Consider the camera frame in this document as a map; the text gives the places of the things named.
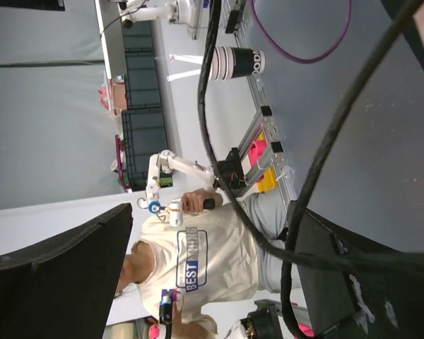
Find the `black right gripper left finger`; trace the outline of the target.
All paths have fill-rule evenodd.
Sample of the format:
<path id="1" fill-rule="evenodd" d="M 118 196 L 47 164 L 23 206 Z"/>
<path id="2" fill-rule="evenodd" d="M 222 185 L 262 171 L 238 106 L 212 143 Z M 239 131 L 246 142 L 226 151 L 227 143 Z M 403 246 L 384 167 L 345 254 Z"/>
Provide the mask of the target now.
<path id="1" fill-rule="evenodd" d="M 133 225 L 120 204 L 0 256 L 0 338 L 101 338 Z"/>

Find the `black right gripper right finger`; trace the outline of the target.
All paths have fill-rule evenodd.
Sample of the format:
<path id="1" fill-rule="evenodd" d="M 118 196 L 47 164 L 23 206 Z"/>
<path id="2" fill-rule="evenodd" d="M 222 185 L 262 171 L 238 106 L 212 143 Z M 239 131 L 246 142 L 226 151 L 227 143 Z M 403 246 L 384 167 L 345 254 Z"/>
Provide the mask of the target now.
<path id="1" fill-rule="evenodd" d="M 306 210 L 296 252 L 345 258 L 424 253 L 424 225 L 391 219 L 380 208 L 322 216 Z M 424 275 L 401 271 L 352 273 L 299 266 L 310 322 L 320 338 L 424 338 Z"/>

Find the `orange paper bag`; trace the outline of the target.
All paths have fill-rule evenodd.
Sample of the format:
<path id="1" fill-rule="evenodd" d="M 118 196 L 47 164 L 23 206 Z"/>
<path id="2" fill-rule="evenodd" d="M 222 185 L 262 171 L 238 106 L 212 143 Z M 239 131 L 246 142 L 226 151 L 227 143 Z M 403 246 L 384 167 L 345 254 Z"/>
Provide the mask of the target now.
<path id="1" fill-rule="evenodd" d="M 296 198 L 332 116 L 402 1 L 249 1 Z M 380 208 L 424 225 L 424 4 L 358 96 L 308 210 Z"/>

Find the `operator's hand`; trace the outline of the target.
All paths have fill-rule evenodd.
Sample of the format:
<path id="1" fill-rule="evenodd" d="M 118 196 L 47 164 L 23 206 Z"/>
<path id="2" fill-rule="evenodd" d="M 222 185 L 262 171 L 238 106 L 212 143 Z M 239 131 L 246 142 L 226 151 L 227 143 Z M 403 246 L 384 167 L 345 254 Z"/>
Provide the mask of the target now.
<path id="1" fill-rule="evenodd" d="M 201 213 L 204 210 L 204 202 L 207 199 L 213 199 L 216 208 L 223 204 L 223 197 L 219 193 L 197 189 L 183 194 L 181 198 L 183 211 L 185 213 Z"/>

